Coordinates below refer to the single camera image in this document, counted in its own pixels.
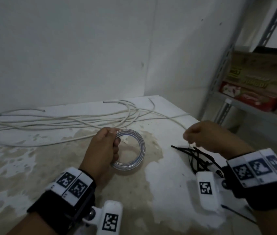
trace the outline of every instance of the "person's left hand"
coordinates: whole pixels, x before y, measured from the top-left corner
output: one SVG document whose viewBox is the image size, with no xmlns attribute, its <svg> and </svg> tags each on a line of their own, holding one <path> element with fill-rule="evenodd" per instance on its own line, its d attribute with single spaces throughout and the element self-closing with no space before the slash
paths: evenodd
<svg viewBox="0 0 277 235">
<path fill-rule="evenodd" d="M 111 162 L 118 160 L 118 145 L 120 138 L 116 138 L 118 128 L 102 128 L 92 138 L 80 169 L 88 172 L 95 181 L 104 174 Z"/>
</svg>

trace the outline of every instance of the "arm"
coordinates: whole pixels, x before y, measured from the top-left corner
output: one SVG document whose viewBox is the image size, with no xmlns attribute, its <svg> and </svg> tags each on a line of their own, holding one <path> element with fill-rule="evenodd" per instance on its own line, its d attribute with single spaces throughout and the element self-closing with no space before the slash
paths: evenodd
<svg viewBox="0 0 277 235">
<path fill-rule="evenodd" d="M 183 134 L 183 138 L 196 146 L 219 153 L 227 160 L 254 149 L 235 134 L 211 121 L 203 121 L 192 125 Z M 277 209 L 254 211 L 257 224 L 264 235 L 277 234 Z"/>
<path fill-rule="evenodd" d="M 117 161 L 118 145 L 120 138 L 116 138 L 116 128 L 102 128 L 92 138 L 84 159 L 79 166 L 89 173 L 95 181 L 101 177 L 108 169 L 111 162 Z M 57 235 L 57 233 L 48 226 L 38 213 L 29 213 L 19 222 L 7 235 Z"/>
</svg>

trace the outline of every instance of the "white tabletop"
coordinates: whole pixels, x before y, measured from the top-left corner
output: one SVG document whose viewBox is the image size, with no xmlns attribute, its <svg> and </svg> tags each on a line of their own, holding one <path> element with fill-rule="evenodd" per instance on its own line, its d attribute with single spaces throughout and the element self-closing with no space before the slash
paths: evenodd
<svg viewBox="0 0 277 235">
<path fill-rule="evenodd" d="M 152 109 L 167 116 L 185 113 L 160 96 L 128 99 L 139 108 Z M 115 103 L 90 102 L 82 104 L 45 107 L 46 115 L 104 114 L 124 110 Z M 191 116 L 176 118 L 185 127 L 198 122 Z M 100 207 L 106 200 L 120 201 L 124 205 L 121 234 L 203 231 L 218 228 L 226 220 L 219 214 L 201 208 L 196 186 L 186 154 L 171 145 L 188 147 L 183 140 L 184 129 L 169 119 L 146 120 L 133 123 L 128 128 L 138 131 L 146 143 L 142 165 L 133 172 L 110 170 L 98 185 L 96 198 Z M 5 142 L 40 143 L 62 138 L 91 134 L 96 129 L 60 129 L 49 131 L 0 131 Z M 135 139 L 127 138 L 120 149 L 134 150 Z M 27 208 L 41 195 L 45 186 L 62 170 L 78 167 L 90 139 L 37 148 L 10 148 L 0 146 L 0 234 L 5 234 L 26 214 Z M 211 154 L 219 165 L 225 159 Z M 226 205 L 240 209 L 245 202 L 235 199 L 230 192 L 221 193 Z"/>
</svg>

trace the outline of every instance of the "white plastic device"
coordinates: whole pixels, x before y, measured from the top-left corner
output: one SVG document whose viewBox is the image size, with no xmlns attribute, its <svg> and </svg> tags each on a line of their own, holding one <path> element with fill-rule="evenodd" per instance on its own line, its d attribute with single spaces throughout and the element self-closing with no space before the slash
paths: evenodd
<svg viewBox="0 0 277 235">
<path fill-rule="evenodd" d="M 84 223 L 96 225 L 97 235 L 119 234 L 123 213 L 123 205 L 120 202 L 108 200 L 101 209 L 94 206 L 92 208 L 95 217 L 91 220 L 83 218 Z"/>
<path fill-rule="evenodd" d="M 201 206 L 209 211 L 218 211 L 221 201 L 213 172 L 199 171 L 196 178 Z"/>
</svg>

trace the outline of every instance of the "wristband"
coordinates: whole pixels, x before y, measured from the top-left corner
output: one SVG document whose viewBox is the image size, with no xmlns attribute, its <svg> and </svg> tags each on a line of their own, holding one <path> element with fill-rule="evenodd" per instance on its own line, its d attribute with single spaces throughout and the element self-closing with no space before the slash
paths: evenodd
<svg viewBox="0 0 277 235">
<path fill-rule="evenodd" d="M 46 187 L 27 212 L 37 212 L 55 232 L 66 234 L 95 205 L 95 188 L 88 173 L 70 167 Z"/>
<path fill-rule="evenodd" d="M 277 208 L 277 155 L 271 149 L 245 154 L 223 167 L 226 185 L 260 211 Z"/>
</svg>

